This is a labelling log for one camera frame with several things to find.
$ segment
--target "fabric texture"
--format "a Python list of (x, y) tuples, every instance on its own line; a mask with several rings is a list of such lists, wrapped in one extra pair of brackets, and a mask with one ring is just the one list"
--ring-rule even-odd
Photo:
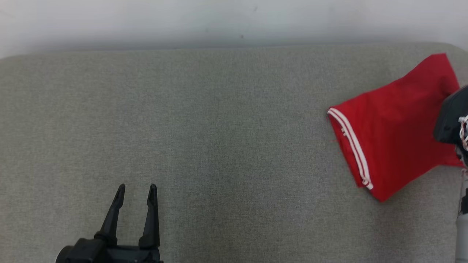
[(437, 165), (463, 164), (432, 131), (442, 102), (459, 89), (445, 54), (431, 55), (404, 77), (328, 111), (359, 187), (381, 202)]
[(0, 60), (0, 262), (53, 262), (98, 231), (121, 183), (119, 244), (158, 186), (165, 262), (453, 262), (460, 169), (384, 203), (354, 179), (326, 111), (447, 44), (78, 52)]

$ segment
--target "gray fabric surface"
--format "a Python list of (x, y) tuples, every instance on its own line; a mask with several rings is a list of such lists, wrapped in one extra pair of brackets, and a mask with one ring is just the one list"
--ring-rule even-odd
[(459, 168), (385, 203), (358, 189), (329, 106), (447, 44), (62, 53), (0, 61), (0, 262), (53, 262), (101, 227), (120, 244), (158, 186), (166, 262), (450, 262)]

